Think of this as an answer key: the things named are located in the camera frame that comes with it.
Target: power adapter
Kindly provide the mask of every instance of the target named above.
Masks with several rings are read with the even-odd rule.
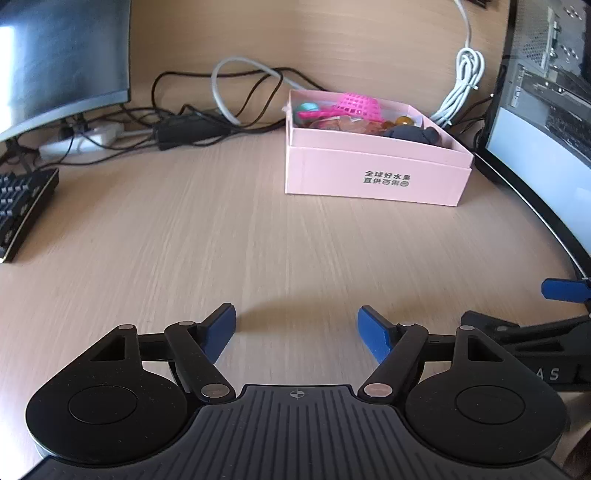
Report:
[[[154,125],[154,138],[160,150],[191,145],[209,138],[229,135],[232,130],[197,115],[176,115]]]

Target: pink toy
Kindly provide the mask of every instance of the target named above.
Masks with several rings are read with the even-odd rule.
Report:
[[[315,112],[298,112],[302,120],[316,120],[329,116],[350,115],[360,116],[370,122],[383,122],[382,111],[375,98],[357,93],[344,93],[335,106]]]

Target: pink box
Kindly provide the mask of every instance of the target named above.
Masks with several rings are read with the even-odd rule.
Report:
[[[379,100],[382,111],[420,117],[424,128],[435,127],[444,148],[293,124],[296,106],[336,103],[340,95],[318,90],[290,92],[285,193],[457,205],[472,171],[472,154],[409,105]]]

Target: computer monitor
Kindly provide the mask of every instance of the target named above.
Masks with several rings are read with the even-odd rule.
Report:
[[[591,8],[512,0],[495,98],[476,150],[591,275]]]
[[[131,0],[0,0],[0,141],[129,101]]]

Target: keyboard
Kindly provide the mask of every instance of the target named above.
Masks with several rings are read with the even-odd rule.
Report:
[[[12,261],[58,182],[56,168],[0,176],[0,263]]]

